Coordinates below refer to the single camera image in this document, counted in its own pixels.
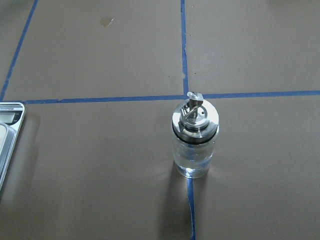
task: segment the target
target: scale screen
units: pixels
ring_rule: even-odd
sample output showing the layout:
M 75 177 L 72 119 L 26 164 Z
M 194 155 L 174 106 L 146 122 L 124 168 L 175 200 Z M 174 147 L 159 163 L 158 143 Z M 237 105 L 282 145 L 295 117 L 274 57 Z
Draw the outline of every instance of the scale screen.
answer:
M 14 120 L 15 113 L 0 113 L 1 123 L 12 123 Z

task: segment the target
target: floor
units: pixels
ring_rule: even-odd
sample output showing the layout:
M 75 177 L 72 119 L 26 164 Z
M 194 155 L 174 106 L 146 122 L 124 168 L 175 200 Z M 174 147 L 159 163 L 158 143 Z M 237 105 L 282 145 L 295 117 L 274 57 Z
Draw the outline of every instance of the floor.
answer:
M 320 239 L 318 0 L 3 0 L 1 101 L 26 116 L 2 240 Z M 209 173 L 173 166 L 188 91 Z

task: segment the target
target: glass bottle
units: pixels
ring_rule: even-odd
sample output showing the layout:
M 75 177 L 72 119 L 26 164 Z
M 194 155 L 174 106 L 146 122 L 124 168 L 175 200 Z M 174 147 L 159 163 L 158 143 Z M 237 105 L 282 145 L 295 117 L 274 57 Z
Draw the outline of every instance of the glass bottle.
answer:
M 188 92 L 189 99 L 173 112 L 173 158 L 180 174 L 200 178 L 210 167 L 219 134 L 216 108 L 201 93 Z

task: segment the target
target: clear liquid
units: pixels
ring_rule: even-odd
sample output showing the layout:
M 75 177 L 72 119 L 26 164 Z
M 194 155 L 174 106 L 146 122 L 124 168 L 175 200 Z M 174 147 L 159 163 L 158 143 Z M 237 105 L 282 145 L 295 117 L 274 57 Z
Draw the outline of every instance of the clear liquid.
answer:
M 186 178 L 196 179 L 208 172 L 214 152 L 213 140 L 193 145 L 174 136 L 173 143 L 173 158 L 179 173 Z

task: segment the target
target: metal lid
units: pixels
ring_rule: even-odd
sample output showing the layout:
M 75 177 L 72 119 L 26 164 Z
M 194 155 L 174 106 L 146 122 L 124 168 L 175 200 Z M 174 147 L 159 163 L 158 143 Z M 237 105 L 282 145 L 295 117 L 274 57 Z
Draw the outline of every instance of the metal lid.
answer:
M 181 102 L 173 112 L 173 131 L 184 142 L 202 144 L 216 134 L 219 115 L 201 93 L 188 92 L 187 95 L 189 99 Z

